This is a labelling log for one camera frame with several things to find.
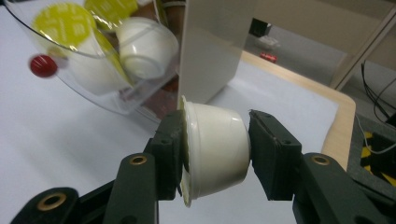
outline coffee pod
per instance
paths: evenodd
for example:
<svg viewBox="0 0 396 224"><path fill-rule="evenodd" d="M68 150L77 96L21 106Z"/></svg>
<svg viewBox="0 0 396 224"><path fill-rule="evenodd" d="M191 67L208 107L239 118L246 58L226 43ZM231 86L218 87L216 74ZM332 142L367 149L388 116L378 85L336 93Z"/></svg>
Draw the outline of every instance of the coffee pod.
<svg viewBox="0 0 396 224"><path fill-rule="evenodd" d="M184 112L183 174L181 190L191 201L241 183L248 172L250 143L239 114L211 105L187 102Z"/></svg>
<svg viewBox="0 0 396 224"><path fill-rule="evenodd" d="M146 18L129 18L116 30L120 63L128 77L162 77L178 53L176 37L163 25Z"/></svg>

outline transparent bowl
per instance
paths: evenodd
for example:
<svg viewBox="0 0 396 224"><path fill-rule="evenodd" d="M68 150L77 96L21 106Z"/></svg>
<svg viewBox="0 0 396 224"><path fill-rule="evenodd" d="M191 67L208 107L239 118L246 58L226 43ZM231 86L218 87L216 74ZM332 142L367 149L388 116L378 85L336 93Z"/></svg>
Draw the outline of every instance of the transparent bowl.
<svg viewBox="0 0 396 224"><path fill-rule="evenodd" d="M161 118L167 112L164 108L176 109L172 103L177 100L179 64L175 36L163 22L139 18L149 25L137 31L129 27L131 35L119 41L124 22L141 8L136 1L5 0L5 6L38 51L56 62L56 76L81 96L123 115L143 106ZM153 38L159 30L160 37ZM122 61L122 54L129 60Z"/></svg>

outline floor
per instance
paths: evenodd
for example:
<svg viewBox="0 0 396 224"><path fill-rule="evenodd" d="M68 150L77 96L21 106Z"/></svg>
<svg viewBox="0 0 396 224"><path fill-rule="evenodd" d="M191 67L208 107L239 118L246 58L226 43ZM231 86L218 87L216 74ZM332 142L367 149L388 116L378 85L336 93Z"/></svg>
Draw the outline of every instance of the floor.
<svg viewBox="0 0 396 224"><path fill-rule="evenodd" d="M276 64L288 68L303 76L314 79L324 85L329 85L332 74L345 53L324 46L320 43L296 35L279 27L272 26L268 36L278 41L274 49L258 47L257 37L250 35L247 38L245 50L260 55L261 52L273 54L277 57ZM375 63L366 62L365 76L367 84L379 94L396 78L396 71L389 70ZM376 117L374 104L365 94L361 78L361 70L348 81L341 92L349 95L357 104L357 113L375 122L382 123L385 117L378 111ZM396 106L396 82L393 82L381 95L388 103ZM396 110L390 106L384 108L392 115Z"/></svg>

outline red ball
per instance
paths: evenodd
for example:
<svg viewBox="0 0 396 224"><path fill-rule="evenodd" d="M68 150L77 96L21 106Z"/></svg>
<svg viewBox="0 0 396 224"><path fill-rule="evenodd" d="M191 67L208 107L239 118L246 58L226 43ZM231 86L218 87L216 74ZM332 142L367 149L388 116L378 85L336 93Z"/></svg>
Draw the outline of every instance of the red ball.
<svg viewBox="0 0 396 224"><path fill-rule="evenodd" d="M30 70L38 77L51 77L58 70L58 65L50 56L40 54L30 61Z"/></svg>

